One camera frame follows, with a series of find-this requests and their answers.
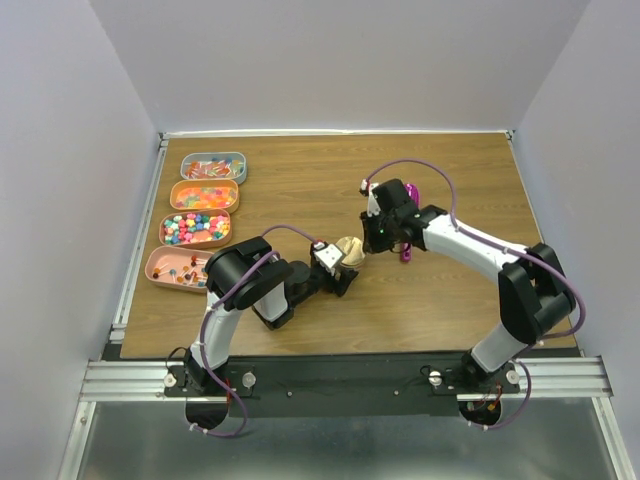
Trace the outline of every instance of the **cream-colored round object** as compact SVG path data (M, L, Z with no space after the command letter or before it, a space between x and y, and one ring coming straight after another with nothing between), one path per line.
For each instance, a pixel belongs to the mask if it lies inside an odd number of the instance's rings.
M364 263L362 240L358 237L342 237L336 242L336 246L346 255L340 262L342 266L347 268L359 268L362 266Z

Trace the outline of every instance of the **bin of colorful balls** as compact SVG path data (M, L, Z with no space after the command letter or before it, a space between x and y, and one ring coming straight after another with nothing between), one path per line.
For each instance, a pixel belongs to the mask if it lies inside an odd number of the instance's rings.
M174 213L160 223L160 242L185 248L219 247L231 240L231 217L212 209Z

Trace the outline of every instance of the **plastic container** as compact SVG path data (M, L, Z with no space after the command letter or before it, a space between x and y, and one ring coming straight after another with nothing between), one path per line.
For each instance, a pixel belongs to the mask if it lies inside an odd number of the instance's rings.
M192 267L191 257L194 255L196 259L201 262L195 267ZM155 283L159 287L175 288L176 290L184 290L187 292L206 293L207 287L205 285L199 287L198 283L192 284L191 280L184 280L182 275L186 273L184 267L188 267L188 271L193 270L203 281L206 281L202 269L209 258L211 258L211 255L213 255L211 252L203 252L201 250L187 250L185 248L166 246L158 247L149 255L149 260L147 260L147 264L144 267L144 274L150 282ZM155 268L161 268L161 273L174 269L176 275L163 273L158 278L153 278L153 270Z
M217 240L206 240L208 237L213 236L213 234L207 230L200 230L192 233L193 238L195 238L197 242L192 242L192 243L180 242L175 244L174 243L168 244L165 241L166 231L165 231L164 222L166 222L167 220L173 220L174 217L176 216L182 217L185 221L187 220L186 212L176 212L171 215L167 215L160 222L160 231L159 231L160 243L167 246L171 245L174 247L181 247L181 248L213 248L213 247L221 247L222 245L224 245L225 243L228 243L231 240L231 216L229 215L229 212L227 212L226 210L215 208L212 210L197 210L189 213L193 213L195 215L206 215L208 217L219 217L222 215L226 217L227 221L229 222L229 233L227 233L222 238L219 238Z
M216 195L209 190L228 191L230 195L227 199L228 203L224 198L220 198L224 195ZM200 201L188 201L189 195L196 195ZM169 202L176 210L211 210L216 208L233 213L240 203L240 190L238 184L233 180L182 180L171 189Z
M233 180L238 185L247 178L247 158L240 152L192 153L182 160L180 175L185 180Z

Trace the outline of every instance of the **white metal frame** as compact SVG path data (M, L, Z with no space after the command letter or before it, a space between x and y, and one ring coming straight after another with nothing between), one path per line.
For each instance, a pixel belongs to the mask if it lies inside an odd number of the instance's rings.
M109 341L121 343L131 309L133 291L142 260L144 241L155 201L167 146L171 138L204 138L234 136L286 136L286 135L365 135L365 134L426 134L426 133L505 133L511 147L510 133L500 130L488 131L434 131L434 130L217 130L209 132L174 132L161 135L156 165L151 186L136 236L127 269L120 300ZM536 358L525 359L532 375L532 398L591 398L602 429L605 443L619 480L635 480L609 397L611 386L602 360L599 358ZM527 388L526 377L521 367L520 387ZM80 393L80 401L74 418L71 435L59 473L59 480L77 478L84 451L89 439L91 425L100 402L149 402L149 401L209 401L224 402L224 397L196 399L167 398L164 396L163 378L166 374L164 362L90 362ZM522 398L523 393L506 395ZM477 395L458 395L459 400L474 400Z

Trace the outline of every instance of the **gray wall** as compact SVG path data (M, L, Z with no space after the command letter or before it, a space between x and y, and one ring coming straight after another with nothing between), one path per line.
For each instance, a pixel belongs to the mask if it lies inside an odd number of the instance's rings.
M593 0L529 107L516 158L545 239L583 292L640 471L640 3Z
M55 478L157 135L84 0L0 2L0 469Z
M90 0L163 131L518 125L588 0Z

